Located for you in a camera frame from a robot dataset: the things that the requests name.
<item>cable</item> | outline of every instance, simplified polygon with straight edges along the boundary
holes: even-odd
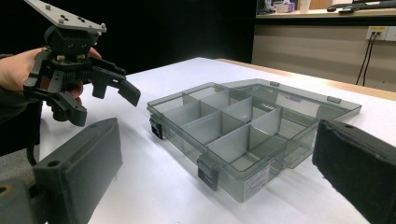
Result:
[[[379,36],[379,34],[380,34],[379,32],[375,32],[375,36],[374,36],[374,38],[373,38],[373,42],[372,42],[372,44],[371,44],[371,46],[370,46],[369,59],[367,59],[366,68],[364,69],[363,86],[364,86],[364,83],[366,82],[366,72],[367,72],[367,68],[368,68],[368,66],[369,66],[369,62],[370,62],[370,58],[371,58],[371,52],[372,52],[372,49],[373,49],[373,45],[374,45],[374,42],[375,42],[376,37]]]
[[[367,53],[368,53],[368,51],[369,51],[369,48],[370,48],[372,39],[373,39],[373,37],[375,36],[375,34],[376,34],[376,32],[372,32],[372,35],[370,36],[369,43],[368,43],[367,49],[366,49],[366,54],[364,55],[364,60],[363,60],[363,63],[361,64],[361,70],[359,71],[358,80],[356,80],[356,84],[355,84],[355,85],[358,85],[359,79],[361,78],[361,71],[363,70],[363,66],[364,66],[364,64],[365,64],[365,62],[366,62],[366,58],[367,58]]]

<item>wall outlet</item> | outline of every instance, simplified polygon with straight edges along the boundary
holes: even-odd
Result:
[[[396,41],[396,26],[390,26],[388,28],[387,35],[385,36],[386,41]]]
[[[379,35],[375,38],[375,40],[385,40],[385,37],[387,36],[387,32],[388,32],[388,26],[369,26],[369,30],[367,31],[367,35],[366,35],[367,40],[370,39],[373,32],[379,33]]]

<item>gray plastic case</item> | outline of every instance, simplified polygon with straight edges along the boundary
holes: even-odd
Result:
[[[206,83],[148,102],[152,131],[193,161],[210,188],[240,203],[312,154],[320,119],[343,121],[360,110],[263,79]]]

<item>black background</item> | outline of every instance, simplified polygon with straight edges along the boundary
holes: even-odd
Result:
[[[44,2],[105,23],[95,48],[127,74],[195,57],[251,62],[256,0]],[[45,45],[52,24],[24,1],[8,1],[0,17],[0,53]]]

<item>human hand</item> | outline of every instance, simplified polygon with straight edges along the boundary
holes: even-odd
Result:
[[[30,72],[35,65],[35,56],[43,48],[31,49],[20,54],[7,57],[0,60],[0,87],[5,90],[15,91],[21,94],[23,91],[23,83],[29,77]],[[89,54],[92,57],[102,58],[102,56],[91,48]],[[71,89],[70,94],[79,103],[81,103],[79,96],[82,94],[83,85],[82,82],[77,83]]]

